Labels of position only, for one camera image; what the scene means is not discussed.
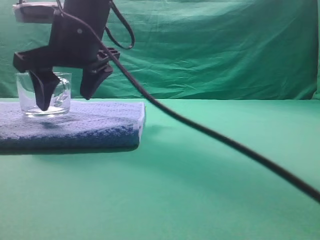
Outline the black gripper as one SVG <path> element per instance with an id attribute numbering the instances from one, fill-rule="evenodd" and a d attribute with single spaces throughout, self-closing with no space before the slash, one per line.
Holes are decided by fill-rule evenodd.
<path id="1" fill-rule="evenodd" d="M 90 100 L 112 73 L 110 58 L 101 44 L 107 20 L 115 6 L 111 0 L 56 1 L 50 38 L 45 46 L 15 52 L 13 66 L 28 71 L 36 105 L 47 111 L 60 79 L 52 67 L 82 69 L 80 94 Z"/>

